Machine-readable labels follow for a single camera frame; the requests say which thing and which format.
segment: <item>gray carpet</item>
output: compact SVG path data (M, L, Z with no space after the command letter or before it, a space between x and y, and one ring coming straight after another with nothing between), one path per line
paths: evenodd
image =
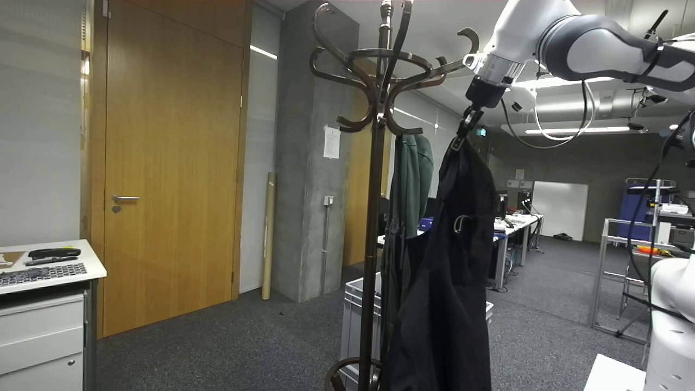
M598 246L546 238L495 305L492 360L495 391L580 391L595 355L642 368L643 346L586 325ZM617 308L607 287L601 308ZM341 293L294 305L233 305L162 322L99 344L99 391L312 391L325 388L340 357Z

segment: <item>ceiling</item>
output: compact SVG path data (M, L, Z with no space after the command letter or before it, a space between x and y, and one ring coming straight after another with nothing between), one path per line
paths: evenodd
M305 0L265 0L282 10L292 10ZM381 0L330 0L344 14L361 24L361 48L377 48L379 24L381 24ZM456 33L464 28L474 28L481 35L481 41L486 44L498 16L502 14L507 0L417 0L414 6L414 20L404 52L415 52L430 64L436 57L448 60L461 58L469 44ZM598 14L617 20L626 31L643 37L660 10L669 9L669 16L658 28L658 37L672 40L679 35L695 33L695 0L573 0L580 14ZM395 28L401 22L401 0L395 0ZM519 77L534 78L537 67L530 64ZM449 73L442 86L424 90L426 96L442 103L444 106L461 113L467 106L466 90L471 80L469 69ZM666 105L654 105L646 98L646 90L624 83L601 83L593 86L601 111L598 111L598 123L628 123L630 121L646 127L648 131L666 131L669 123L679 121L688 106L669 99ZM542 103L582 103L580 86L561 86L539 91ZM579 121L582 108L570 108L558 113L542 113L543 121ZM504 115L498 108L490 111L484 118L490 129L500 129ZM530 111L514 113L514 121L532 121Z

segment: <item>wooden door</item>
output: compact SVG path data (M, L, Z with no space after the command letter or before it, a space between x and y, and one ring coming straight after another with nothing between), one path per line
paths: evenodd
M237 295L249 48L130 0L112 3L107 33L102 334L114 334Z

